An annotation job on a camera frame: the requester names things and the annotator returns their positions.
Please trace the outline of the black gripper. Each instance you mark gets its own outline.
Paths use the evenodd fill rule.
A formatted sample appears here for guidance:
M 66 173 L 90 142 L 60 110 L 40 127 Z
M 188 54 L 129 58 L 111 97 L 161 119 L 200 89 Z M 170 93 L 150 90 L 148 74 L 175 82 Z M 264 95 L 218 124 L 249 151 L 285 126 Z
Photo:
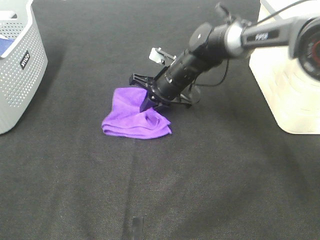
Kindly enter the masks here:
M 152 109 L 161 112 L 171 104 L 193 105 L 199 102 L 200 90 L 192 90 L 194 82 L 200 74 L 217 65 L 217 61 L 204 61 L 186 49 L 155 77 L 133 73 L 129 77 L 129 85 L 147 89 L 139 111 Z

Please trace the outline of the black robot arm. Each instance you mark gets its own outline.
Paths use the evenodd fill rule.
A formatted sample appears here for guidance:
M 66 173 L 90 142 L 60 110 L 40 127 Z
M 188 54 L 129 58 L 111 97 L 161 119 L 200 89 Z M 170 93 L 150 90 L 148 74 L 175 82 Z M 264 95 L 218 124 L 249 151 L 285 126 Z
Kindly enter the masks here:
M 192 34 L 187 48 L 173 56 L 154 48 L 150 59 L 162 70 L 156 76 L 132 74 L 129 84 L 145 89 L 141 112 L 162 109 L 171 104 L 191 106 L 192 87 L 199 75 L 223 61 L 244 59 L 257 48 L 288 48 L 288 56 L 298 59 L 312 78 L 320 78 L 320 15 L 317 12 L 272 20 L 270 16 L 252 23 L 232 15 L 223 5 L 216 10 L 224 24 L 203 23 Z

